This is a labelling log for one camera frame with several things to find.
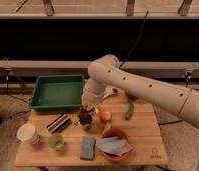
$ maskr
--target white cup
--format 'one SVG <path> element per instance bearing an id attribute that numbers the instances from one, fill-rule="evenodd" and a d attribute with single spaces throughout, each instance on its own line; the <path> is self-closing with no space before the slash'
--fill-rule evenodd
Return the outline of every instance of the white cup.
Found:
<path id="1" fill-rule="evenodd" d="M 39 135 L 32 123 L 22 125 L 17 131 L 17 138 L 29 144 L 36 144 L 39 141 Z"/>

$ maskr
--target red object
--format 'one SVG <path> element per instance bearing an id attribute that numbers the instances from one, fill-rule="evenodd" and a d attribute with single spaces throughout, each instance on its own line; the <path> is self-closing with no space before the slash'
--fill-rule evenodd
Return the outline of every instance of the red object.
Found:
<path id="1" fill-rule="evenodd" d="M 99 111 L 99 118 L 102 123 L 109 122 L 111 120 L 111 113 L 104 109 L 101 109 Z"/>
<path id="2" fill-rule="evenodd" d="M 107 131 L 105 131 L 101 138 L 108 138 L 113 136 L 119 136 L 122 139 L 126 139 L 128 141 L 128 136 L 120 129 L 118 128 L 110 128 Z M 104 151 L 100 150 L 101 154 L 109 161 L 111 162 L 121 162 L 122 160 L 126 159 L 132 152 L 132 150 L 124 153 L 121 156 L 112 155 L 109 153 L 105 153 Z"/>

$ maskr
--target blue sponge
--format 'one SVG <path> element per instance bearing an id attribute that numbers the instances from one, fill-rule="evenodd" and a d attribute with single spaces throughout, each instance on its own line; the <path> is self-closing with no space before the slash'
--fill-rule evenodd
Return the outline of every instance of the blue sponge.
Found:
<path id="1" fill-rule="evenodd" d="M 83 137 L 81 144 L 80 158 L 82 160 L 93 160 L 95 139 L 93 137 Z"/>

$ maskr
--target green vegetable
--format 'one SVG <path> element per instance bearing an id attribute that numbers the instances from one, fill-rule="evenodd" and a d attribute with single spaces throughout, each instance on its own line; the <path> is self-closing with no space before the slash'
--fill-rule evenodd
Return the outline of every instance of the green vegetable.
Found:
<path id="1" fill-rule="evenodd" d="M 128 110 L 125 112 L 125 119 L 129 120 L 134 113 L 134 103 L 132 100 L 129 100 Z"/>

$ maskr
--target green tray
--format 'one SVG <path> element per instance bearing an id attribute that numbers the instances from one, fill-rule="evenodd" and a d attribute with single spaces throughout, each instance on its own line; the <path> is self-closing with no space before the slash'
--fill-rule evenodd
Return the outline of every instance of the green tray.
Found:
<path id="1" fill-rule="evenodd" d="M 37 111 L 60 111 L 81 106 L 83 75 L 56 75 L 38 77 L 30 108 Z"/>

